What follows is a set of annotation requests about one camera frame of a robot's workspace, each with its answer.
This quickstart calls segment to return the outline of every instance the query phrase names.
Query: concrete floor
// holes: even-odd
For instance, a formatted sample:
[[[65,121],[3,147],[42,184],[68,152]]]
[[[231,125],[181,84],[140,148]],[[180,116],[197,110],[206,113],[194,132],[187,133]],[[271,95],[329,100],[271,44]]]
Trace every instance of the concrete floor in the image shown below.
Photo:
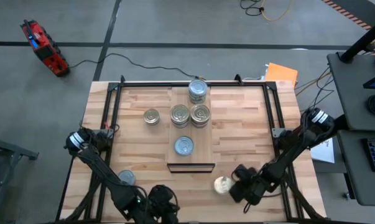
[[[0,41],[25,41],[19,24],[35,19],[57,42],[102,42],[115,0],[1,1]],[[280,14],[285,1],[268,1],[269,16]],[[277,22],[248,17],[238,0],[124,0],[111,42],[304,44],[324,50],[276,49],[125,49],[109,48],[147,66],[179,67],[207,79],[257,77],[265,63],[299,71],[299,82],[317,78],[327,67],[327,45],[351,45],[365,30],[320,0],[295,0]],[[100,47],[62,47],[70,65],[97,60]],[[62,148],[69,132],[78,128],[96,65],[84,63],[64,78],[42,65],[30,47],[0,46],[0,139],[39,151],[39,159],[21,160],[8,191],[0,219],[17,223],[53,221],[65,183],[70,156]],[[186,80],[175,71],[145,70],[125,59],[106,59],[100,80]],[[301,109],[317,94],[315,87],[298,96]],[[332,116],[342,114],[338,95],[319,107]],[[319,174],[328,216],[335,220],[375,223],[375,207],[345,201],[342,175]]]

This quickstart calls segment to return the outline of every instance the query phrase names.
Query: paper sheet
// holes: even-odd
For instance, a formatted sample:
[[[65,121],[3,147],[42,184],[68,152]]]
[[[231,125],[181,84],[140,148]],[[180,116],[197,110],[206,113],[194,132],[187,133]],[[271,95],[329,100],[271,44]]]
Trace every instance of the paper sheet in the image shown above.
[[[312,159],[316,159],[323,162],[335,163],[332,138],[327,139],[321,142],[319,145],[313,147],[310,150],[310,155],[312,156]]]

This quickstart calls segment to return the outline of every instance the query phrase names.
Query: red power tool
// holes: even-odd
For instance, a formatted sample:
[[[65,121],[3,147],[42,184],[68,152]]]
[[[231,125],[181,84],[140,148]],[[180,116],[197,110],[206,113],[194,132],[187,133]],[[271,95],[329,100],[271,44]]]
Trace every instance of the red power tool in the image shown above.
[[[27,21],[20,25],[32,50],[51,71],[58,77],[70,72],[69,65],[46,30],[36,21]]]

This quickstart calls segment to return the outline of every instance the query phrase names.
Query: wooden board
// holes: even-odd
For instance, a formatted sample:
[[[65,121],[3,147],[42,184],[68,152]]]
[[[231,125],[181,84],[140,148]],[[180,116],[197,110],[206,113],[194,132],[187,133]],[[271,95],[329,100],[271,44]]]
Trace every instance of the wooden board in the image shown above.
[[[187,87],[173,87],[170,90],[170,105],[185,105],[188,109],[191,109],[194,104],[188,98]],[[211,108],[211,90],[208,88],[206,93],[206,99],[203,103],[208,108]],[[191,122],[185,128],[176,128],[172,122],[170,122],[169,131],[169,150],[168,160],[169,164],[212,164],[213,163],[213,152],[212,152],[212,127],[211,118],[208,124],[204,128],[196,128]],[[194,150],[189,156],[179,156],[174,150],[174,143],[180,136],[188,136],[193,140]],[[212,171],[212,166],[183,166],[175,167],[169,166],[171,171]]]
[[[100,126],[107,82],[94,82],[86,106],[83,125]],[[292,84],[277,82],[285,125],[299,125],[300,113]],[[159,110],[161,121],[147,126],[143,112]],[[276,123],[275,108],[272,110]],[[213,190],[213,181],[222,175],[230,176],[240,163],[260,168],[274,157],[267,124],[266,107],[260,87],[213,87],[211,89],[212,146],[216,167],[211,174],[171,174],[166,166],[169,147],[170,88],[123,88],[118,109],[120,130],[114,139],[111,168],[115,173],[131,169],[136,184],[150,191],[165,184],[178,197],[180,222],[260,222],[285,221],[282,197],[264,198],[259,205],[243,213],[244,202],[234,203],[229,195],[220,196]],[[294,162],[299,189],[321,215],[325,210],[318,188],[310,152],[303,152]],[[86,194],[90,169],[75,159],[70,174],[61,217],[65,218]],[[289,192],[292,210],[294,203]],[[103,222],[125,222],[116,210],[107,191]]]

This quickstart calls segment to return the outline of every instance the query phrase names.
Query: butcher block tabletop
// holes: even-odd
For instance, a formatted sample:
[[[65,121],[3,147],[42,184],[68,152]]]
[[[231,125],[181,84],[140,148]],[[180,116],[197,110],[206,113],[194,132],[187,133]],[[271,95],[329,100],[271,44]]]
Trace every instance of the butcher block tabletop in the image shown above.
[[[299,125],[300,112],[291,82],[278,81],[277,91],[286,128]],[[86,104],[83,126],[99,129],[108,82],[93,82]],[[210,94],[213,162],[210,174],[171,174],[167,167],[170,145],[170,107],[172,87],[122,87],[118,109],[119,131],[115,134],[110,167],[117,174],[132,170],[136,185],[147,192],[157,184],[170,187],[178,198],[179,222],[281,222],[286,221],[282,196],[263,198],[244,214],[245,200],[235,203],[230,195],[218,195],[213,182],[220,176],[230,177],[239,165],[259,169],[274,158],[263,89],[260,86],[213,86]],[[269,90],[273,118],[278,127],[272,91]],[[143,113],[155,108],[160,122],[148,126]],[[109,122],[113,103],[110,104]],[[323,200],[309,151],[295,161],[295,174],[300,191],[321,215],[326,216]],[[90,168],[75,159],[72,164],[60,218],[69,216],[88,191]],[[296,217],[291,191],[290,206]],[[102,222],[122,223],[123,216],[115,208],[107,190]]]

